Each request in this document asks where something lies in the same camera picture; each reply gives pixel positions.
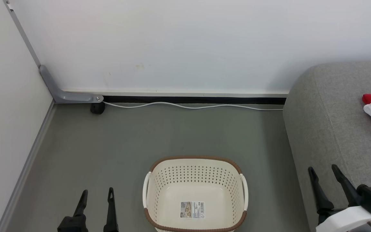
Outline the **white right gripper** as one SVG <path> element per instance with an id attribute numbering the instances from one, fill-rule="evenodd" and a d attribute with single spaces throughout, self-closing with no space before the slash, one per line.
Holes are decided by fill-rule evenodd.
<path id="1" fill-rule="evenodd" d="M 336 164 L 331 165 L 336 180 L 342 186 L 343 192 L 348 201 L 345 210 L 329 216 L 324 222 L 316 227 L 317 232 L 371 232 L 371 213 L 363 207 L 358 207 L 361 196 L 354 185 L 342 173 Z M 318 175 L 313 167 L 308 167 L 308 175 L 311 182 L 314 201 L 318 215 L 327 215 L 334 209 L 334 205 L 328 200 L 326 194 L 319 184 Z"/>

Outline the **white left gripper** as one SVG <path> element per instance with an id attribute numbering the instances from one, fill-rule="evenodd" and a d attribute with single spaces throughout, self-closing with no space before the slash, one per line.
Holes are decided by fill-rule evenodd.
<path id="1" fill-rule="evenodd" d="M 58 232 L 88 232 L 88 228 L 86 226 L 86 216 L 84 216 L 87 201 L 88 190 L 86 189 L 81 194 L 81 198 L 74 212 L 74 216 L 64 217 L 57 228 Z M 113 188 L 109 188 L 107 202 L 108 211 L 106 224 L 104 225 L 104 232 L 119 232 Z"/>

